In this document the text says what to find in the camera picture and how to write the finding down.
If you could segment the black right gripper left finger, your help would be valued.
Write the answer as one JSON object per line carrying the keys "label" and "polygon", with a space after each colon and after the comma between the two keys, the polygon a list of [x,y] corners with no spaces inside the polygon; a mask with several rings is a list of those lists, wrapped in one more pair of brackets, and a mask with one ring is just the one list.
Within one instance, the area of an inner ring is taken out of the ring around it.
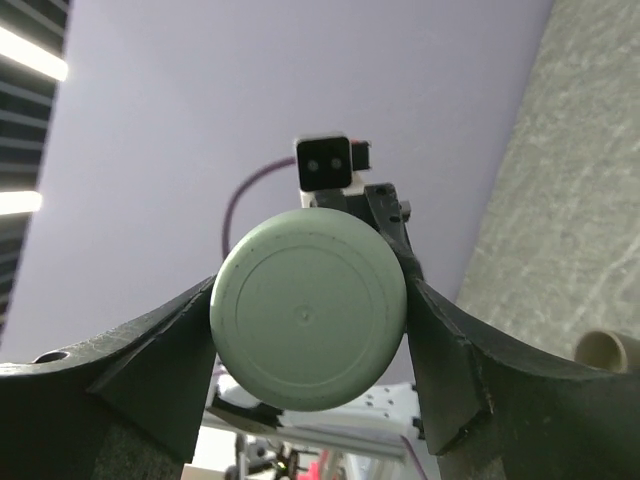
{"label": "black right gripper left finger", "polygon": [[2,364],[2,478],[180,478],[216,355],[212,285],[34,362]]}

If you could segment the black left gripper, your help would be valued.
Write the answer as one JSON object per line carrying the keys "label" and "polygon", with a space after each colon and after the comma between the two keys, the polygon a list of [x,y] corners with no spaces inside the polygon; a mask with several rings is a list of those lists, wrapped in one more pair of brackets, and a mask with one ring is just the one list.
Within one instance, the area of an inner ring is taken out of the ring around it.
{"label": "black left gripper", "polygon": [[342,190],[313,192],[312,207],[343,211],[374,225],[393,250],[404,275],[424,279],[405,225],[411,217],[411,205],[408,201],[398,199],[393,184],[366,185],[361,193],[353,195],[347,195]]}

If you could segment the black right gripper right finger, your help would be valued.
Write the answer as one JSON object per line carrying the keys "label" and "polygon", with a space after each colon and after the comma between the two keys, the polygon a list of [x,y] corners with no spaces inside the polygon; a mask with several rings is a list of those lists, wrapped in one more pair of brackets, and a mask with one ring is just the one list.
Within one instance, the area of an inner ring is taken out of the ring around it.
{"label": "black right gripper right finger", "polygon": [[635,479],[639,378],[518,341],[411,279],[408,339],[445,479]]}

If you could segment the small green plastic tumbler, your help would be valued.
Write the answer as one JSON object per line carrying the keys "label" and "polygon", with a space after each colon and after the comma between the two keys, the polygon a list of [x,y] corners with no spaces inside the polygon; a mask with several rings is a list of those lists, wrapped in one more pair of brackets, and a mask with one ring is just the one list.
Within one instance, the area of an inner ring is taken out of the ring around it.
{"label": "small green plastic tumbler", "polygon": [[372,387],[405,331],[407,292],[389,244],[364,221],[292,210],[251,230],[211,293],[214,344],[249,394],[283,410],[341,406]]}

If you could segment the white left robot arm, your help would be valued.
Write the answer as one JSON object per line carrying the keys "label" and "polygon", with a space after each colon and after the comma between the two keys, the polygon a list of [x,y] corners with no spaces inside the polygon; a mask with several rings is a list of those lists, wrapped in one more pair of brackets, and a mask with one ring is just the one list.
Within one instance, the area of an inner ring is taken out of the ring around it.
{"label": "white left robot arm", "polygon": [[325,424],[408,433],[416,394],[378,386],[406,331],[405,234],[389,184],[319,192],[249,232],[211,292],[227,377],[208,412],[253,432]]}

